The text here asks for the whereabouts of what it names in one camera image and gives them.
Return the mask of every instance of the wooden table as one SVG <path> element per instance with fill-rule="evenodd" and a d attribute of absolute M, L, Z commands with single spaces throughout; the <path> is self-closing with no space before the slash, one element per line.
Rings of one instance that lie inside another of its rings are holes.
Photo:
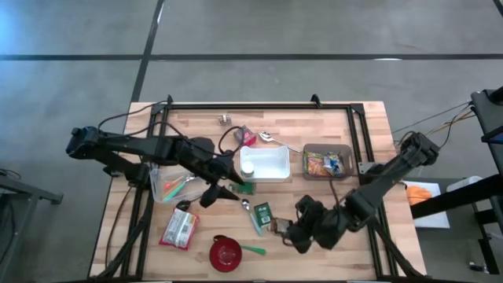
<path fill-rule="evenodd" d="M 148 103 L 133 103 L 130 110 L 134 111 Z M 384 103 L 364 102 L 367 124 L 377 162 L 386 162 L 395 154 L 391 130 L 387 121 Z M 179 110 L 169 112 L 169 122 L 183 134 L 191 137 L 209 137 L 218 144 L 225 127 L 217 124 L 217 117 L 224 112 L 230 114 L 234 125 L 246 124 L 251 130 L 266 130 L 275 138 L 297 148 L 306 143 L 345 144 L 351 146 L 351 136 L 348 128 L 347 114 L 333 109 L 309 110 Z M 140 130 L 148 126 L 149 108 L 143 112 L 131 115 L 126 124 L 126 133 Z M 362 155 L 365 149 L 362 144 L 361 129 L 357 126 Z M 222 143 L 223 148 L 233 149 L 237 142 L 232 135 Z M 276 145 L 258 141 L 255 147 L 271 147 Z M 136 156 L 127 156 L 138 161 Z M 234 163 L 239 171 L 239 154 Z M 275 216 L 295 219 L 294 204 L 305 194 L 320 200 L 327 208 L 335 201 L 327 182 L 306 181 L 302 177 L 302 160 L 298 153 L 290 153 L 291 177 L 284 183 L 257 184 L 256 195 L 247 197 L 251 205 L 269 202 Z M 339 197 L 350 189 L 358 186 L 356 177 L 335 182 Z M 117 209 L 124 194 L 128 190 L 123 178 L 112 181 L 101 231 L 97 241 L 96 252 L 92 262 L 90 275 L 98 274 L 104 269 L 105 246 L 108 235 L 116 216 Z M 129 225 L 130 210 L 133 203 L 133 193 L 130 194 L 121 214 L 110 248 L 111 258 L 118 252 L 126 240 Z M 404 187 L 397 185 L 385 197 L 387 219 L 391 237 L 413 266 L 425 273 L 423 257 L 417 240 L 409 204 Z M 158 245 L 159 239 L 171 217 L 174 205 L 154 205 L 152 225 L 149 234 L 149 247 L 146 255 L 144 279 L 164 280 L 344 280 L 344 279 L 374 279 L 374 269 L 369 250 L 368 232 L 365 229 L 358 233 L 346 232 L 340 242 L 331 251 L 322 249 L 313 243 L 309 252 L 300 255 L 294 248 L 286 247 L 281 239 L 264 230 L 263 237 L 255 232 L 249 216 L 239 202 L 234 200 L 217 200 L 209 208 L 193 204 L 190 212 L 200 216 L 200 223 L 191 241 L 190 249 L 185 252 L 176 248 Z M 241 244 L 265 248 L 267 255 L 244 251 L 240 266 L 228 274 L 215 270 L 208 258 L 212 238 L 216 234 L 224 234 L 239 241 Z M 136 253 L 139 241 L 133 250 L 130 272 L 136 267 Z M 384 246 L 379 240 L 381 261 L 387 273 Z"/>

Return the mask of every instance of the orange cloth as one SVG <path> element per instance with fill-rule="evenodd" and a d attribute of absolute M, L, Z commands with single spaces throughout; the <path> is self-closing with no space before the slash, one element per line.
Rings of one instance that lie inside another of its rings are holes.
<path fill-rule="evenodd" d="M 427 189 L 423 189 L 419 186 L 407 186 L 407 200 L 410 205 L 419 204 L 421 201 L 425 201 L 431 198 L 431 193 Z"/>

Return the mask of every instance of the gray floor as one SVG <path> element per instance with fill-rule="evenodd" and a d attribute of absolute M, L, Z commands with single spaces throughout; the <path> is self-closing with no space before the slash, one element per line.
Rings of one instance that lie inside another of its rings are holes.
<path fill-rule="evenodd" d="M 4 0 L 0 54 L 141 54 L 155 5 Z M 491 0 L 166 0 L 153 53 L 501 53 L 501 27 Z M 0 167 L 64 193 L 59 207 L 38 207 L 16 281 L 86 276 L 110 178 L 98 163 L 72 160 L 64 148 L 73 127 L 127 110 L 139 64 L 0 61 Z M 501 86 L 502 69 L 503 61 L 152 62 L 140 101 L 167 94 L 176 101 L 305 101 L 311 94 L 325 101 L 378 100 L 397 129 L 467 101 L 473 91 Z M 453 114 L 413 130 L 428 131 Z M 114 121 L 106 130 L 121 131 L 123 124 Z M 432 139 L 443 142 L 445 134 Z M 475 119 L 459 123 L 438 162 L 412 175 L 494 174 L 480 135 Z M 476 246 L 439 252 L 446 243 L 466 245 L 473 235 L 463 231 L 452 241 L 442 231 L 420 232 L 428 273 L 500 281 L 458 272 L 479 257 Z M 495 252 L 503 254 L 501 245 Z"/>

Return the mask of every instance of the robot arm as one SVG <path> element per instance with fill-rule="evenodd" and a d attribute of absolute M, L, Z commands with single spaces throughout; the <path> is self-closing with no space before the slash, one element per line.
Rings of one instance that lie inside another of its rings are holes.
<path fill-rule="evenodd" d="M 215 145 L 209 138 L 189 139 L 181 135 L 135 138 L 104 132 L 96 127 L 84 127 L 73 129 L 66 153 L 75 159 L 97 160 L 106 165 L 104 171 L 107 174 L 123 173 L 132 186 L 147 182 L 150 168 L 144 163 L 133 164 L 117 152 L 139 155 L 144 161 L 162 166 L 181 165 L 210 185 L 200 200 L 206 208 L 217 198 L 239 200 L 225 187 L 218 185 L 221 178 L 244 183 L 234 169 L 234 153 L 228 150 L 214 156 L 214 150 Z"/>
<path fill-rule="evenodd" d="M 332 209 L 304 196 L 297 204 L 302 214 L 287 229 L 286 237 L 297 251 L 307 252 L 311 236 L 323 248 L 332 249 L 346 230 L 356 232 L 373 219 L 384 195 L 407 173 L 421 165 L 431 165 L 439 155 L 439 147 L 421 133 L 412 133 L 401 145 L 400 153 L 385 165 L 372 167 L 361 180 L 369 183 L 351 190 L 345 203 Z"/>

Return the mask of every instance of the red cup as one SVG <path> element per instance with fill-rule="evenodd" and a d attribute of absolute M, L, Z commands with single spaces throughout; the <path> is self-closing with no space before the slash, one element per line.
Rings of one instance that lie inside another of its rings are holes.
<path fill-rule="evenodd" d="M 242 255 L 241 246 L 236 240 L 222 237 L 211 246 L 210 263 L 220 272 L 230 272 L 239 265 Z"/>

